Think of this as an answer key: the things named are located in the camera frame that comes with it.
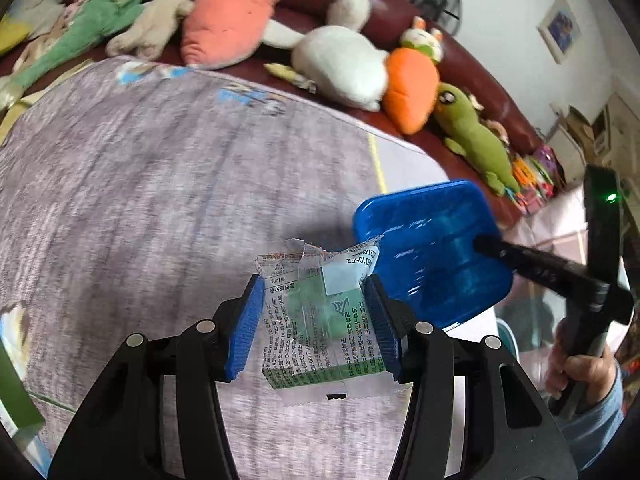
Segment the orange carrot plush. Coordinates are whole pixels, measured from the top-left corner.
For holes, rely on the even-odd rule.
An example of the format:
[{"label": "orange carrot plush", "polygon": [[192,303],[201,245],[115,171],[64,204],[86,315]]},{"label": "orange carrot plush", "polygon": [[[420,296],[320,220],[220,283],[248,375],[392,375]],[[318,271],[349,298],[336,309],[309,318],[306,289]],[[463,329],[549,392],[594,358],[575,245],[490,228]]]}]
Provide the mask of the orange carrot plush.
[{"label": "orange carrot plush", "polygon": [[422,18],[400,38],[386,58],[389,85],[382,105],[398,130],[405,135],[419,132],[429,119],[438,94],[440,76],[435,63],[442,60],[442,34],[426,31]]},{"label": "orange carrot plush", "polygon": [[247,59],[260,45],[278,1],[196,0],[183,25],[185,63],[214,70]]}]

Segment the beige stuffed animal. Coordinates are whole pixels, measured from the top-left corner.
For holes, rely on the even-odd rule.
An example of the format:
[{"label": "beige stuffed animal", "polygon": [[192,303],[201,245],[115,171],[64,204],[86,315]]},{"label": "beige stuffed animal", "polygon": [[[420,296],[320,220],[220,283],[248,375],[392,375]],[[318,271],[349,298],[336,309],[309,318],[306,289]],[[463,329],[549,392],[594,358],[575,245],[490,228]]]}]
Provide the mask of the beige stuffed animal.
[{"label": "beige stuffed animal", "polygon": [[130,29],[113,38],[105,49],[107,56],[136,50],[136,57],[155,60],[178,29],[178,20],[193,10],[191,0],[152,0]]}]

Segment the plastic food package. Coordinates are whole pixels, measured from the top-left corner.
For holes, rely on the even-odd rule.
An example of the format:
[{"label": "plastic food package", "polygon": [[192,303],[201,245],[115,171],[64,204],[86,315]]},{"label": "plastic food package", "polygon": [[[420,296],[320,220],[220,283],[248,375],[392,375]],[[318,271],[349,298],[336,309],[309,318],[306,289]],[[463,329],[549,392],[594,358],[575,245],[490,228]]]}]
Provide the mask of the plastic food package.
[{"label": "plastic food package", "polygon": [[258,256],[266,286],[262,371],[286,404],[399,389],[385,371],[360,288],[379,243],[377,237],[329,253],[287,240],[281,252]]}]

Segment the screw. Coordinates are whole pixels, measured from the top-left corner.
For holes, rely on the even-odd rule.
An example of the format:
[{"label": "screw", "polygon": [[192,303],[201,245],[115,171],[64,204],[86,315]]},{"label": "screw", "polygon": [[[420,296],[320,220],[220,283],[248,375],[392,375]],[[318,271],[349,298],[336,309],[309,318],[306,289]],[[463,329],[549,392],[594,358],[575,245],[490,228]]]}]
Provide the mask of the screw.
[{"label": "screw", "polygon": [[415,329],[424,335],[429,335],[433,332],[433,325],[431,323],[427,323],[426,321],[421,321],[420,323],[415,324]]},{"label": "screw", "polygon": [[145,338],[142,337],[142,334],[131,334],[127,337],[127,346],[135,348],[136,346],[142,345],[144,340]]},{"label": "screw", "polygon": [[502,346],[502,341],[500,341],[495,335],[491,335],[484,340],[484,344],[487,345],[489,348],[497,350]]},{"label": "screw", "polygon": [[201,334],[208,334],[209,332],[213,332],[216,324],[210,319],[204,319],[196,325],[196,330]]}]

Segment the picture frame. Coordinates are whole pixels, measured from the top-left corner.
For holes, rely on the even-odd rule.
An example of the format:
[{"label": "picture frame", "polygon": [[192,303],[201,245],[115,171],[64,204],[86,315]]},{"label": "picture frame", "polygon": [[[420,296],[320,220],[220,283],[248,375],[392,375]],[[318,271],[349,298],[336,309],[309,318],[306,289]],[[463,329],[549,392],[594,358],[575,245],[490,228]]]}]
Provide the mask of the picture frame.
[{"label": "picture frame", "polygon": [[555,0],[538,31],[558,65],[565,62],[582,35],[567,0]]}]

